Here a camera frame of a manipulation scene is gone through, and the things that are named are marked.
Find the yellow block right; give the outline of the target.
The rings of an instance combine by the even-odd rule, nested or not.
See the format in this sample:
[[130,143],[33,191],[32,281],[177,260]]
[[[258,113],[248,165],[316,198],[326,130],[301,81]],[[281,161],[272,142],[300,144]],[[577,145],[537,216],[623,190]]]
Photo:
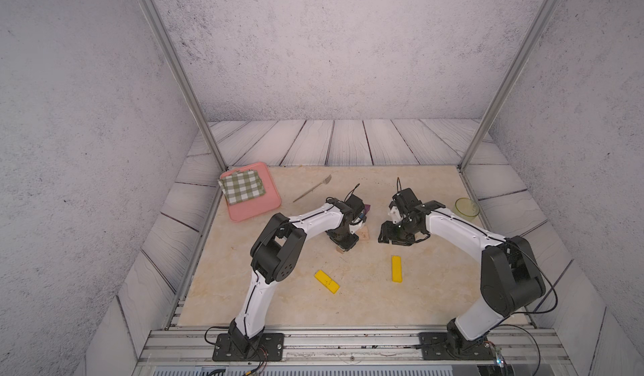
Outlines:
[[392,257],[392,281],[395,283],[402,283],[403,268],[402,259],[400,256],[394,255]]

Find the yellow block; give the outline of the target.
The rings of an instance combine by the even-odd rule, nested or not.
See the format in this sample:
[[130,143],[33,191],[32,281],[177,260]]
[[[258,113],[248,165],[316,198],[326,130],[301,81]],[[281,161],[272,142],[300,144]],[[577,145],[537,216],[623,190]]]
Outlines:
[[328,291],[330,291],[332,294],[335,294],[340,290],[340,285],[333,280],[327,273],[323,272],[323,270],[318,270],[315,273],[315,279],[320,282],[321,285],[323,285]]
[[395,283],[402,283],[403,268],[402,259],[400,256],[394,255],[392,257],[392,281]]

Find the metal fork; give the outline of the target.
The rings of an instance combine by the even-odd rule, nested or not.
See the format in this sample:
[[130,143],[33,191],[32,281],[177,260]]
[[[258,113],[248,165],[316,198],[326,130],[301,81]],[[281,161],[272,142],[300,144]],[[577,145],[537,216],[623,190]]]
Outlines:
[[312,193],[313,191],[315,191],[318,187],[326,185],[326,184],[329,184],[331,180],[332,180],[332,175],[327,176],[325,179],[323,179],[322,181],[317,183],[315,186],[312,186],[312,188],[310,188],[309,190],[304,192],[302,195],[300,195],[297,198],[295,198],[295,200],[293,200],[293,202],[295,203],[296,201],[304,198],[305,196],[307,196],[310,193]]

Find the wooden rectangular block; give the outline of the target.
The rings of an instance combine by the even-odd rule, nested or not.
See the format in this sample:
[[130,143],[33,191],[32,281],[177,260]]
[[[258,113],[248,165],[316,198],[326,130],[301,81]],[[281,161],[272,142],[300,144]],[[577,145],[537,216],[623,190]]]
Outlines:
[[359,230],[357,230],[356,236],[359,237],[359,240],[369,240],[370,234],[367,225],[364,224]]

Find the yellow block left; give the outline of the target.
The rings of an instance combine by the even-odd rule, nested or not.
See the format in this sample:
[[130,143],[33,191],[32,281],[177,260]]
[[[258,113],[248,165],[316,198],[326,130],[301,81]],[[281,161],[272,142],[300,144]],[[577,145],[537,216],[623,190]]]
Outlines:
[[327,273],[323,272],[323,270],[318,270],[315,273],[315,279],[320,282],[321,285],[323,285],[328,291],[330,291],[332,294],[335,294],[340,290],[340,285],[333,280]]

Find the right aluminium frame post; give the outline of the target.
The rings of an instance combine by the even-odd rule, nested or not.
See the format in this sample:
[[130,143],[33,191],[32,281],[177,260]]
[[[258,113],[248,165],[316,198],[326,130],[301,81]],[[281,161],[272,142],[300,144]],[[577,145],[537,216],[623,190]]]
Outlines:
[[528,31],[525,37],[523,37],[520,47],[518,48],[515,57],[513,57],[498,90],[484,112],[481,122],[479,123],[466,153],[461,159],[460,164],[457,166],[460,173],[464,173],[467,166],[471,164],[480,144],[485,138],[485,134],[491,129],[496,117],[500,113],[501,108],[503,107],[503,104],[505,104],[507,97],[510,95],[514,84],[519,79],[523,69],[528,63],[533,49],[535,49],[541,35],[546,30],[548,22],[552,18],[559,2],[560,0],[543,0],[543,3],[535,15],[533,23],[528,27]]

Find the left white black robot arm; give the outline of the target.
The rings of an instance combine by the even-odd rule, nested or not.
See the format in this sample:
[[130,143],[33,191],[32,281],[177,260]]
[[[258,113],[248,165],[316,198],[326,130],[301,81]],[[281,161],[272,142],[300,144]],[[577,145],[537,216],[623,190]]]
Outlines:
[[245,356],[253,354],[266,325],[266,315],[278,283],[295,269],[305,242],[321,233],[344,251],[357,244],[357,231],[370,207],[356,196],[327,198],[321,207],[298,216],[273,215],[251,248],[252,278],[239,314],[227,335]]

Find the pink plastic tray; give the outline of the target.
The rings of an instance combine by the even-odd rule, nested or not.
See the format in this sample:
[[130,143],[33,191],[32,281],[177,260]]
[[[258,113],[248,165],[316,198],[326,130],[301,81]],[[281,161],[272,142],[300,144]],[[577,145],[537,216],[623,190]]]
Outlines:
[[224,172],[219,186],[228,206],[229,217],[241,222],[281,206],[281,198],[268,166],[256,162]]

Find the left aluminium frame post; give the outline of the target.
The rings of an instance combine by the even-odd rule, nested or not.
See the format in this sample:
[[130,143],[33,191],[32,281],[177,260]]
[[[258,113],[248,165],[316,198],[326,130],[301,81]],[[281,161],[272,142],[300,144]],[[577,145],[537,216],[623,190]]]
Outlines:
[[206,121],[206,117],[201,109],[196,93],[191,86],[186,71],[183,68],[154,0],[138,0],[138,2],[144,13],[146,21],[149,23],[152,33],[154,34],[157,44],[159,44],[161,51],[164,54],[164,58],[172,72],[174,80],[177,82],[179,89],[181,90],[181,94],[183,95],[184,100],[196,121],[196,125],[204,138],[206,146],[210,153],[213,154],[219,168],[223,171],[227,171],[228,164],[226,164],[226,161],[211,132],[211,127]]

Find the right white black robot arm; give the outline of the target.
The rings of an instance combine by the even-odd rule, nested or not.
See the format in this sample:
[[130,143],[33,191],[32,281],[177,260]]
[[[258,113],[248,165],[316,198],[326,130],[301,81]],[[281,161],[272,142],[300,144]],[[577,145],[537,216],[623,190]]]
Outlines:
[[493,327],[546,293],[528,240],[492,233],[436,201],[408,201],[397,194],[389,209],[391,219],[382,224],[380,243],[411,246],[419,243],[418,233],[439,236],[481,266],[481,297],[447,325],[446,348],[455,357],[472,355]]

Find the green checkered cloth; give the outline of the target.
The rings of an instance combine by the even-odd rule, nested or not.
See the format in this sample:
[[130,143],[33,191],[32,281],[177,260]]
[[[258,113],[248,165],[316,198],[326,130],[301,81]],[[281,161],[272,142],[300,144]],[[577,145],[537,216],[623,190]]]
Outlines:
[[220,178],[218,183],[229,205],[245,203],[266,193],[263,180],[256,170],[233,171]]

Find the aluminium frame post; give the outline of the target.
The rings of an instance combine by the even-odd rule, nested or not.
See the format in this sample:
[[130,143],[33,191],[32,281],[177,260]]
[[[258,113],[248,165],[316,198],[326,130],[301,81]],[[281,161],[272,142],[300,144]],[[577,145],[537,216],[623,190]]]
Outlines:
[[164,54],[164,58],[172,72],[174,80],[177,82],[179,89],[181,90],[181,94],[183,95],[184,100],[196,121],[196,125],[204,138],[206,146],[210,153],[213,154],[219,168],[223,171],[227,171],[228,164],[226,164],[226,161],[211,132],[211,127],[206,121],[206,117],[201,109],[196,93],[191,86],[186,71],[183,68],[154,0],[138,0],[138,2],[144,13],[146,21],[149,23],[152,33],[154,34],[157,44],[159,44],[161,51]]
[[546,30],[548,22],[552,18],[559,2],[560,0],[543,0],[543,3],[535,15],[533,23],[528,27],[528,31],[525,37],[523,37],[520,47],[518,48],[515,57],[513,57],[498,90],[484,112],[481,122],[479,123],[466,153],[461,159],[460,164],[457,166],[460,173],[464,173],[467,166],[471,164],[480,144],[485,138],[485,134],[491,129],[496,117],[500,113],[501,108],[503,107],[503,104],[505,104],[507,97],[510,95],[514,84],[519,79],[523,69],[528,63],[533,49],[535,49],[541,35]]

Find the green translucent cup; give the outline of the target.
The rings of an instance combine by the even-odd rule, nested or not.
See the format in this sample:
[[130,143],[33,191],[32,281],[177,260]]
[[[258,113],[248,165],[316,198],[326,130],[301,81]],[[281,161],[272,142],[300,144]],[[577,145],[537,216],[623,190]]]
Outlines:
[[458,198],[454,202],[454,211],[468,221],[475,220],[481,213],[478,203],[470,198]]

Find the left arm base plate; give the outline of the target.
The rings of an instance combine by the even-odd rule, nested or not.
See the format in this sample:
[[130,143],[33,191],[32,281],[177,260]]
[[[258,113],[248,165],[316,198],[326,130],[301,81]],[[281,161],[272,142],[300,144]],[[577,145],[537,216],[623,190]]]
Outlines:
[[280,362],[283,359],[284,334],[260,332],[247,340],[222,333],[217,336],[212,355],[214,362]]

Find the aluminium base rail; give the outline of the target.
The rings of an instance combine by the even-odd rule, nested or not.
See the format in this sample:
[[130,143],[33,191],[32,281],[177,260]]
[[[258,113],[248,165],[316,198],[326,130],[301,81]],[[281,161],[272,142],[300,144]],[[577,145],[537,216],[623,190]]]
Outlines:
[[[440,327],[278,327],[284,335],[276,344],[283,365],[413,365],[421,364],[424,350],[437,348]],[[154,331],[144,344],[138,366],[212,365],[218,330],[175,327]],[[551,329],[502,325],[488,337],[511,365],[550,367],[556,375],[574,375],[575,368]]]

